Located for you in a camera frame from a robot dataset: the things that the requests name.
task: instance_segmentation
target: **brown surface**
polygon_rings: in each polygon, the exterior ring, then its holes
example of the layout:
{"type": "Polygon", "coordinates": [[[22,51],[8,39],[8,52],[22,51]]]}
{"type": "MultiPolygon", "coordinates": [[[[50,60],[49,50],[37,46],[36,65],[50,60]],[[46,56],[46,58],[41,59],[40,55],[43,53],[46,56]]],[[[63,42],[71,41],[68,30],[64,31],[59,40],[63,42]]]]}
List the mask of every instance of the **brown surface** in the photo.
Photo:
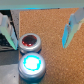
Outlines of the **brown surface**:
{"type": "Polygon", "coordinates": [[[63,49],[62,36],[70,15],[78,8],[20,12],[20,36],[35,33],[42,40],[46,74],[39,84],[84,84],[84,24],[63,49]]]}

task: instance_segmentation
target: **cyan light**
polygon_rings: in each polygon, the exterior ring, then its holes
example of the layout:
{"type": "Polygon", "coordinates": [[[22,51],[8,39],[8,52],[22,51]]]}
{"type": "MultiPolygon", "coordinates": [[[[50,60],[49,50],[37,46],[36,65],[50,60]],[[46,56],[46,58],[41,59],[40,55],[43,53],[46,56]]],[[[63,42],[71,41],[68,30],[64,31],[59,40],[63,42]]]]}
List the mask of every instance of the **cyan light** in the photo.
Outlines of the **cyan light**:
{"type": "Polygon", "coordinates": [[[24,58],[23,64],[26,69],[35,71],[35,70],[39,70],[41,65],[41,60],[39,57],[35,55],[29,55],[26,58],[24,58]]]}

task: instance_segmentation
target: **brown carpet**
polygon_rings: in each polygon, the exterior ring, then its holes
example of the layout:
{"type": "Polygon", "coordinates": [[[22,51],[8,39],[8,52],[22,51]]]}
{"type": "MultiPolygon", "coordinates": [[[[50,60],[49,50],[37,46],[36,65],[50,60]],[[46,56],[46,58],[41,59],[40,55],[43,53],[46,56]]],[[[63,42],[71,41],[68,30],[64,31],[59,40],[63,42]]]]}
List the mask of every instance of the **brown carpet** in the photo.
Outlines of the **brown carpet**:
{"type": "Polygon", "coordinates": [[[46,74],[39,84],[84,84],[84,24],[63,49],[62,36],[70,15],[78,8],[20,12],[20,37],[35,33],[42,40],[46,74]]]}

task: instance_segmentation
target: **cork board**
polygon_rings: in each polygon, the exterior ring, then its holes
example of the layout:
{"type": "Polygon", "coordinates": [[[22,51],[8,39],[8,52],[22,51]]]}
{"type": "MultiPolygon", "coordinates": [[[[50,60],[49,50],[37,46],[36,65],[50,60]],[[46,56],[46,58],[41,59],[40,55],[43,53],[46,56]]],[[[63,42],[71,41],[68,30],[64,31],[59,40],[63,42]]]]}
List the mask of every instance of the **cork board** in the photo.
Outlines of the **cork board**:
{"type": "Polygon", "coordinates": [[[84,24],[66,49],[62,47],[65,24],[78,8],[20,12],[20,36],[35,33],[42,40],[46,74],[39,84],[84,84],[84,24]]]}

